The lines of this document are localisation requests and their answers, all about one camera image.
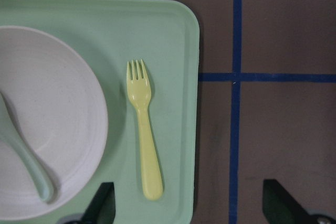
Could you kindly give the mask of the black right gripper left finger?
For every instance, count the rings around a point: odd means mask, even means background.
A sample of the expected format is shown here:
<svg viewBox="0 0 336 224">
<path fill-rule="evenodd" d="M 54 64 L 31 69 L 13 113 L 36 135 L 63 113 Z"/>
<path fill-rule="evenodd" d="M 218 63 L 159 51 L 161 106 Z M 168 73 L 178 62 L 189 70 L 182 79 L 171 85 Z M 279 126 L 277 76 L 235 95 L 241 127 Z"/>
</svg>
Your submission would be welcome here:
<svg viewBox="0 0 336 224">
<path fill-rule="evenodd" d="M 88 205 L 79 223 L 97 223 L 98 217 L 108 197 L 114 194 L 114 183 L 101 183 L 93 199 Z"/>
</svg>

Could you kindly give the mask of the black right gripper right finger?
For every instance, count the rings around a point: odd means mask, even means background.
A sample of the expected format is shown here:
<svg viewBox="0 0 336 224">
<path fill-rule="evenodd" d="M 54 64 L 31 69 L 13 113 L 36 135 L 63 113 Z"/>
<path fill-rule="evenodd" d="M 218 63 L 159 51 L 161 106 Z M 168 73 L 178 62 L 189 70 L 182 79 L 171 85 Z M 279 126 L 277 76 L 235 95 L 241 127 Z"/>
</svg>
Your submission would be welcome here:
<svg viewBox="0 0 336 224">
<path fill-rule="evenodd" d="M 265 179 L 262 189 L 263 214 L 268 223 L 311 223 L 303 207 L 275 179 Z"/>
</svg>

